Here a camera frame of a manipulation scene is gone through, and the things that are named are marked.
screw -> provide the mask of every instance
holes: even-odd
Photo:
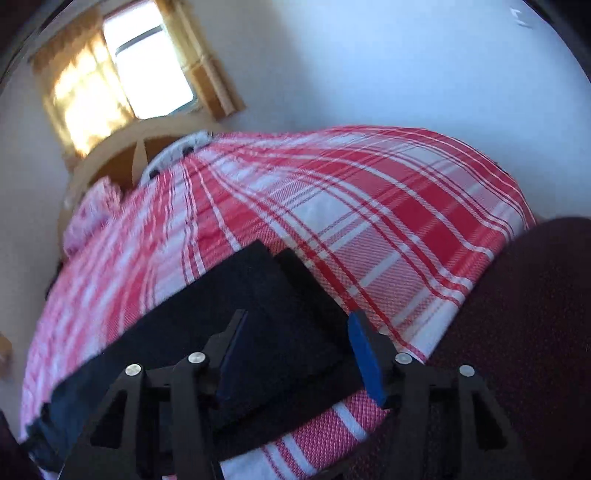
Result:
[[[205,360],[205,353],[193,352],[189,355],[189,362],[192,364],[200,364]]]
[[[471,367],[470,365],[462,365],[460,367],[460,373],[464,377],[473,377],[476,372],[475,372],[474,368]]]
[[[125,368],[125,373],[128,374],[130,377],[136,376],[138,373],[142,371],[142,368],[138,364],[131,364]]]
[[[407,353],[399,353],[394,357],[397,363],[400,365],[408,365],[413,361],[413,358]]]

wooden headboard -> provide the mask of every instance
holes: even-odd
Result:
[[[158,153],[198,130],[226,131],[201,110],[136,121],[98,144],[75,168],[61,203],[57,234],[62,254],[64,230],[90,186],[102,177],[110,177],[124,192],[132,190]]]

red and white checkered blanket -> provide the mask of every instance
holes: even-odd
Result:
[[[493,257],[533,223],[509,175],[427,130],[222,135],[133,192],[65,267],[31,344],[21,425],[143,314],[257,238],[273,254],[294,249],[343,309],[364,309],[425,361]],[[222,468],[305,478],[383,417],[360,391]]]

orange curtain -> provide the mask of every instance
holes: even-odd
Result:
[[[181,0],[154,0],[154,3],[160,10],[178,62],[199,101],[216,120],[234,113],[239,101],[230,94],[187,5]]]
[[[98,8],[91,8],[31,58],[43,105],[70,163],[135,119],[102,24]]]

white wall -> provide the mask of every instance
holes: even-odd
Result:
[[[496,160],[537,213],[591,216],[591,84],[521,0],[190,1],[248,105],[231,127],[431,128]]]
[[[67,182],[60,149],[26,64],[0,96],[0,332],[13,344],[0,408],[18,432],[28,345],[55,271],[57,215]]]

